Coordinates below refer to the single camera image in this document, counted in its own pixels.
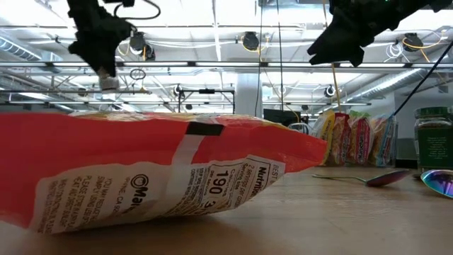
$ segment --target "cable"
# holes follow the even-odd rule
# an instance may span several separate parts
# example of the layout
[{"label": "cable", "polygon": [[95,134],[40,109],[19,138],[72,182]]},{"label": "cable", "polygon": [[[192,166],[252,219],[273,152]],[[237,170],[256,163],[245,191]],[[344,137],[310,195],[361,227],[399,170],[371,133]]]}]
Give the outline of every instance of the cable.
[{"label": "cable", "polygon": [[408,63],[411,62],[411,61],[404,55],[404,53],[401,53],[401,54],[403,55],[404,59],[406,59],[406,61],[407,61]]},{"label": "cable", "polygon": [[129,48],[130,48],[130,41],[127,42],[127,51],[126,51],[126,53],[124,53],[124,52],[121,51],[119,45],[118,45],[118,52],[119,52],[121,55],[125,56],[125,55],[129,54]]},{"label": "cable", "polygon": [[282,94],[281,94],[281,101],[282,101],[282,111],[285,110],[284,104],[283,103],[283,53],[282,53],[282,28],[280,26],[280,8],[277,0],[277,19],[278,19],[278,43],[280,45],[280,87],[282,89]]},{"label": "cable", "polygon": [[[261,1],[261,21],[260,21],[260,39],[261,35],[263,34],[263,1]],[[258,100],[260,99],[260,77],[261,77],[261,51],[258,52],[258,85],[257,85],[257,90],[256,90],[256,102],[255,102],[255,117],[256,117],[256,111],[258,110]]]},{"label": "cable", "polygon": [[404,39],[403,39],[403,44],[406,45],[406,46],[412,47],[412,48],[414,48],[414,49],[428,49],[428,48],[431,48],[431,47],[434,47],[434,46],[440,44],[440,42],[442,42],[442,40],[444,40],[444,39],[442,39],[442,35],[444,35],[444,33],[441,33],[440,35],[441,35],[441,36],[440,36],[440,39],[437,41],[437,43],[435,43],[435,44],[433,44],[433,45],[429,45],[429,46],[419,47],[419,46],[410,45],[410,44],[406,43],[406,39],[407,39],[407,38],[404,38]]},{"label": "cable", "polygon": [[[282,98],[280,97],[280,95],[278,94],[278,91],[275,90],[274,84],[270,81],[268,71],[266,71],[265,68],[263,68],[263,70],[264,70],[264,73],[266,74],[266,77],[267,77],[268,80],[269,80],[269,84],[272,86],[272,90],[273,90],[273,91],[275,92],[275,94],[278,96],[278,98],[280,99],[280,101],[283,102],[283,99],[282,99]],[[299,115],[298,115],[295,111],[293,111],[288,105],[285,105],[285,106],[286,106],[290,111],[292,111],[293,114],[296,115],[297,122],[300,123],[300,117],[299,117]]]},{"label": "cable", "polygon": [[[324,19],[326,20],[326,28],[328,27],[327,22],[327,13],[326,13],[326,0],[323,0],[323,11],[324,11]],[[335,93],[337,96],[337,104],[338,104],[338,111],[341,113],[341,103],[340,103],[340,94],[338,93],[338,83],[337,83],[337,76],[335,72],[335,65],[331,63],[332,66],[332,74],[333,74],[333,84],[335,85]]]},{"label": "cable", "polygon": [[437,66],[440,64],[440,62],[444,59],[444,57],[448,54],[448,52],[452,49],[452,47],[453,47],[453,41],[448,45],[447,49],[442,53],[442,55],[440,55],[440,58],[436,61],[434,66],[432,66],[431,70],[425,75],[425,77],[414,88],[414,90],[412,90],[412,92],[409,94],[409,96],[406,98],[406,100],[398,107],[397,110],[395,110],[392,117],[401,111],[401,109],[407,104],[409,99],[411,99],[411,97],[417,92],[418,88],[420,88],[420,86],[422,86],[423,83],[425,83],[425,81],[428,79],[428,77],[434,72],[434,70],[437,68]]},{"label": "cable", "polygon": [[118,17],[118,15],[117,15],[118,9],[122,6],[122,4],[118,4],[115,7],[115,9],[113,10],[113,15],[115,17],[117,17],[117,18],[130,19],[130,20],[136,20],[136,21],[151,20],[151,19],[157,18],[157,17],[159,17],[161,15],[161,8],[157,4],[153,3],[150,0],[143,0],[143,1],[145,1],[148,4],[151,4],[152,6],[154,6],[157,9],[157,14],[154,15],[154,16],[151,16],[151,17],[143,17],[143,18],[141,18],[141,17],[139,17],[139,18],[135,18],[135,17]]},{"label": "cable", "polygon": [[[428,56],[426,55],[425,51],[423,49],[420,49],[420,51],[422,52],[422,55],[425,57],[425,60],[426,62],[428,63],[431,63],[430,59],[428,58]],[[436,72],[436,74],[438,75],[438,77],[440,78],[441,81],[443,81],[445,83],[445,85],[447,85],[447,82],[444,80],[444,78],[442,77],[442,75],[440,75],[438,72]]]},{"label": "cable", "polygon": [[385,48],[385,54],[387,54],[387,57],[389,57],[388,59],[384,60],[384,63],[389,61],[389,60],[394,60],[398,57],[400,57],[401,55],[404,56],[403,54],[403,46],[401,46],[400,44],[397,44],[397,45],[387,45],[387,47]]}]

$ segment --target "wooden table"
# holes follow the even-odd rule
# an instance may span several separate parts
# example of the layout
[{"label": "wooden table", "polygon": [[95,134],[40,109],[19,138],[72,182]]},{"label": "wooden table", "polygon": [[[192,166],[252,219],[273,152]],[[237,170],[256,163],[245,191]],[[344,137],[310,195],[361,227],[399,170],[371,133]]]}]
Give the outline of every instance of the wooden table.
[{"label": "wooden table", "polygon": [[216,215],[45,236],[0,223],[0,254],[451,254],[453,200],[408,177],[386,188],[288,174],[240,208]]}]

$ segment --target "snack bag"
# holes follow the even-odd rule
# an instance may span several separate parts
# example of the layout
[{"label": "snack bag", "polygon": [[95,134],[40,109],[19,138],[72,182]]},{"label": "snack bag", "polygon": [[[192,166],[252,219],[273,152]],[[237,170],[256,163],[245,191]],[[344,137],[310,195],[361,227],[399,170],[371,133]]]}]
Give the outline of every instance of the snack bag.
[{"label": "snack bag", "polygon": [[324,154],[322,165],[327,161],[328,154],[331,150],[332,145],[332,131],[333,124],[335,123],[335,113],[333,110],[328,110],[323,115],[320,115],[318,120],[314,123],[313,129],[310,135],[313,137],[320,138],[327,142],[327,150]]},{"label": "snack bag", "polygon": [[234,209],[326,151],[322,140],[240,115],[0,121],[0,220],[46,234]]},{"label": "snack bag", "polygon": [[368,162],[374,166],[387,166],[395,143],[395,117],[379,115],[371,119],[374,141]]},{"label": "snack bag", "polygon": [[332,132],[332,146],[327,158],[328,166],[343,166],[349,150],[351,128],[348,124],[349,115],[335,113],[335,124]]},{"label": "snack bag", "polygon": [[373,129],[369,124],[369,114],[350,111],[348,121],[351,127],[350,146],[347,161],[351,164],[365,165],[373,145]]}]

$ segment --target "black tape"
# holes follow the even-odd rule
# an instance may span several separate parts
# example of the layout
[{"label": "black tape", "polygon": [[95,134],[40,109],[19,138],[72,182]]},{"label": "black tape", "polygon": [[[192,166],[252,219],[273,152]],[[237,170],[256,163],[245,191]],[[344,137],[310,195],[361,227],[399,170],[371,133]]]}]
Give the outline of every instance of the black tape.
[{"label": "black tape", "polygon": [[221,124],[206,124],[206,123],[198,123],[198,122],[191,122],[189,126],[187,126],[187,130],[185,133],[187,135],[213,135],[213,136],[220,136],[224,126]]}]

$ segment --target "yellow cable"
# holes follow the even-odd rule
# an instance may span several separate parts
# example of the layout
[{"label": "yellow cable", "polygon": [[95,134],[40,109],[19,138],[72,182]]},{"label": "yellow cable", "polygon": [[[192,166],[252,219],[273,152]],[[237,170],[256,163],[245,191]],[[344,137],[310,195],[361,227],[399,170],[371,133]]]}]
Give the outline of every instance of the yellow cable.
[{"label": "yellow cable", "polygon": [[127,43],[127,51],[126,51],[126,53],[123,53],[123,52],[121,51],[120,46],[118,46],[118,52],[119,52],[121,55],[125,56],[125,55],[129,54],[129,48],[130,48],[130,41]]},{"label": "yellow cable", "polygon": [[407,38],[404,38],[404,39],[403,39],[403,44],[404,44],[404,45],[407,45],[407,46],[409,46],[409,47],[412,47],[412,48],[414,48],[414,49],[428,49],[428,48],[434,47],[434,46],[438,45],[440,42],[442,42],[442,40],[443,40],[443,39],[442,39],[442,36],[443,36],[443,35],[444,35],[444,33],[441,33],[441,34],[440,34],[440,39],[439,39],[439,41],[437,41],[437,43],[435,43],[435,44],[433,44],[433,45],[429,45],[429,46],[419,47],[419,46],[410,45],[410,44],[406,43],[406,39],[407,39]]},{"label": "yellow cable", "polygon": [[[323,0],[323,11],[324,11],[324,19],[326,20],[326,29],[328,27],[327,23],[327,13],[326,13],[326,0]],[[331,63],[332,66],[332,74],[333,74],[333,83],[335,84],[335,93],[337,96],[337,104],[338,104],[338,111],[341,113],[341,103],[340,103],[340,94],[338,93],[338,83],[337,83],[337,76],[335,72],[335,65]]]},{"label": "yellow cable", "polygon": [[[425,57],[425,60],[428,62],[428,63],[431,63],[430,59],[428,58],[428,56],[426,55],[425,51],[423,49],[420,49],[420,51],[422,52],[423,56]],[[442,80],[443,83],[445,83],[445,85],[447,85],[447,82],[444,80],[444,78],[442,77],[442,75],[440,75],[438,72],[436,72],[436,74],[438,75],[438,77]]]}]

